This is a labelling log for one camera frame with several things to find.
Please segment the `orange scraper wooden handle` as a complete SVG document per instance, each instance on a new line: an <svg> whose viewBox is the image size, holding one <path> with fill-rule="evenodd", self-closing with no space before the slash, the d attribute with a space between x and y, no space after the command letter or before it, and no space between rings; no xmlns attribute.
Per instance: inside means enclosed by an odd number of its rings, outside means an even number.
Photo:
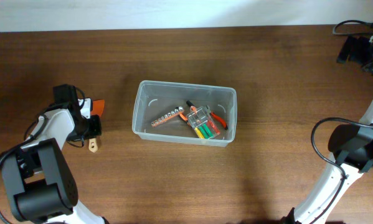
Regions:
<svg viewBox="0 0 373 224"><path fill-rule="evenodd" d="M91 116L99 116L101 118L104 107L105 107L105 100L95 100L92 101L93 109L90 112ZM99 147L98 143L98 136L91 138L88 142L88 149L91 152L97 152Z"/></svg>

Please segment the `red socket rail with sockets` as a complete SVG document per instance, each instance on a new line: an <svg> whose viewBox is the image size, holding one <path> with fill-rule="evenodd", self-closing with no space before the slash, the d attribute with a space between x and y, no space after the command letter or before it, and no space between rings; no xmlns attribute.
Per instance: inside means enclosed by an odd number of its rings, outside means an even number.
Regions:
<svg viewBox="0 0 373 224"><path fill-rule="evenodd" d="M151 122L151 126L156 127L156 126L162 125L165 122L169 121L170 119L176 118L180 114L183 114L183 112L184 112L184 108L182 106L178 106L178 107L174 108L173 110L171 110L170 112L168 112L168 113L158 117L157 119L153 120Z"/></svg>

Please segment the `black orange long-nose pliers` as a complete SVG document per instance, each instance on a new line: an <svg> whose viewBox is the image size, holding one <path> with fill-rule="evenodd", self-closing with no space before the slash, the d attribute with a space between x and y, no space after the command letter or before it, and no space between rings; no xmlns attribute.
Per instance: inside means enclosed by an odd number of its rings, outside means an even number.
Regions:
<svg viewBox="0 0 373 224"><path fill-rule="evenodd" d="M189 101L189 100L187 100L186 101L186 104L187 104L187 106L189 107L189 109L190 109L190 112L192 113L192 115L191 115L191 118L192 118L192 123L190 123L190 121L188 120L188 116L186 116L185 115L185 112L186 112L186 110L183 108L183 107L181 107L181 106L179 106L178 107L178 110L180 111L179 112L179 117L188 125L188 126L190 126L192 129L194 129L195 127L196 127L196 124L197 124L197 119L198 119L198 116L197 116L197 108L195 107L195 105L191 102L191 101Z"/></svg>

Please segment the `clear case coloured screwdrivers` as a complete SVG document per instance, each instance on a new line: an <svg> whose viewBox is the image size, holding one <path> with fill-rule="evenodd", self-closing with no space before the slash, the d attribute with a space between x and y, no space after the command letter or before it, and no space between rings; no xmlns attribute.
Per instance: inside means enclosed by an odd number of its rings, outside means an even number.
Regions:
<svg viewBox="0 0 373 224"><path fill-rule="evenodd" d="M214 123L207 108L203 106L191 110L186 118L191 128L201 139L214 139L220 134L220 129Z"/></svg>

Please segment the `red handled cutting pliers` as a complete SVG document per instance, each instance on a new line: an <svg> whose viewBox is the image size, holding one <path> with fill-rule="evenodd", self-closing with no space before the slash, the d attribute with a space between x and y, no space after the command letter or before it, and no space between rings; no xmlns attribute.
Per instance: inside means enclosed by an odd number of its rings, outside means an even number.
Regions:
<svg viewBox="0 0 373 224"><path fill-rule="evenodd" d="M206 105L205 106L207 108L207 111L208 113L211 115L212 118L214 118L216 121L218 121L222 127L225 129L225 130L228 130L228 125L227 123L225 122L225 120L223 118L221 118L220 116L216 115L211 109L210 109L210 106L209 105Z"/></svg>

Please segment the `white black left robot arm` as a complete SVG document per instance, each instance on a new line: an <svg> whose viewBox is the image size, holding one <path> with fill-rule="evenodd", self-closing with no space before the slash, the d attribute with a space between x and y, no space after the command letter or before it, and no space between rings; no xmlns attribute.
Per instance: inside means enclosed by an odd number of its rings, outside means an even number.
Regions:
<svg viewBox="0 0 373 224"><path fill-rule="evenodd" d="M69 84L53 88L54 101L27 129L24 141L0 155L0 174L13 217L32 223L107 223L78 198L62 154L65 143L83 147L102 133L93 101ZM0 211L0 219L8 220Z"/></svg>

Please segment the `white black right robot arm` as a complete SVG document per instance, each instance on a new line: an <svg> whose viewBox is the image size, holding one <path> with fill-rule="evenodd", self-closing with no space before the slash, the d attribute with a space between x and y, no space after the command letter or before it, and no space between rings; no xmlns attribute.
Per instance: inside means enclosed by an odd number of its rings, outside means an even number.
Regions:
<svg viewBox="0 0 373 224"><path fill-rule="evenodd" d="M360 21L360 24L372 32L346 33L337 62L356 62L373 75L373 22ZM321 124L330 121L338 122L339 126L329 138L329 156L324 156L317 148L315 134ZM311 131L311 145L326 167L309 195L281 223L326 223L346 190L373 168L373 100L359 121L344 118L318 121Z"/></svg>

